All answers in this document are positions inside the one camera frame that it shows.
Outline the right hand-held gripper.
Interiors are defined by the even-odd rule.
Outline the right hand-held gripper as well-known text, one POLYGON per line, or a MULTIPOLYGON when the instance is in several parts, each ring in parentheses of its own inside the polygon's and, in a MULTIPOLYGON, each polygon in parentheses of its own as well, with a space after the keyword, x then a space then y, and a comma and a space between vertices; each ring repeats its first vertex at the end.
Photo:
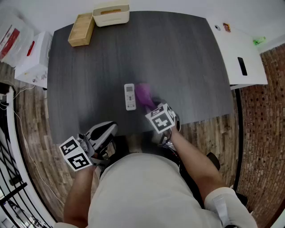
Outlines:
POLYGON ((180 131, 178 114, 166 102, 155 102, 154 105, 154 107, 145 105, 145 117, 156 132, 163 133, 174 126, 177 128, 177 131, 180 131))

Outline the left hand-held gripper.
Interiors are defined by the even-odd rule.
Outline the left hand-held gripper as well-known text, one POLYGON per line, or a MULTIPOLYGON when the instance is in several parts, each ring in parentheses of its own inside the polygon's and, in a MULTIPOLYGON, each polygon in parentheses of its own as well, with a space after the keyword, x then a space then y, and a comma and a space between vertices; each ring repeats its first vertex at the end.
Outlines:
POLYGON ((106 149, 117 130, 118 125, 114 121, 99 123, 86 134, 67 139, 59 146, 60 152, 73 171, 90 166, 106 168, 110 162, 109 156, 105 155, 106 149))

